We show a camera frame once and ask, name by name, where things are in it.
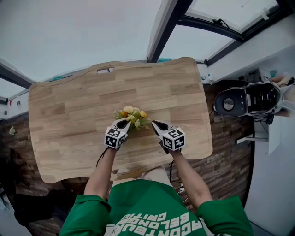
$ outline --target wooden table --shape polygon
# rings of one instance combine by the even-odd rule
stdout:
[[[113,72],[98,71],[114,68]],[[113,112],[132,105],[152,120],[170,121],[186,133],[187,159],[212,153],[204,89],[192,58],[154,64],[109,62],[69,78],[29,89],[29,125],[35,158],[46,183],[89,177]],[[118,151],[112,180],[135,177],[172,161],[153,129],[132,130]],[[118,174],[118,170],[127,172]]]

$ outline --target person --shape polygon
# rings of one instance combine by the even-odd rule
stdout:
[[[78,195],[60,236],[252,236],[238,197],[213,201],[209,188],[180,151],[170,151],[196,215],[188,211],[163,167],[141,179],[113,182],[116,149],[109,148]]]

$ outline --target green shirt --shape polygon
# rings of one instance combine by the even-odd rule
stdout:
[[[171,186],[139,179],[114,186],[108,202],[98,196],[79,195],[60,236],[214,234],[253,236],[238,197],[205,202],[194,215]]]

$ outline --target flower bouquet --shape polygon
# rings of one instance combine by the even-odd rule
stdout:
[[[144,111],[139,110],[138,107],[125,106],[123,110],[117,110],[115,113],[115,119],[126,118],[127,121],[131,120],[130,130],[140,128],[149,129],[147,124],[149,119],[147,119],[147,114]]]

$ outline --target black and white marker cube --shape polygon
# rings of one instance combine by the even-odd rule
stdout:
[[[127,134],[125,132],[108,127],[105,134],[105,144],[117,149],[125,142],[126,137]]]
[[[181,128],[176,128],[163,134],[163,146],[175,151],[185,145],[185,133]]]

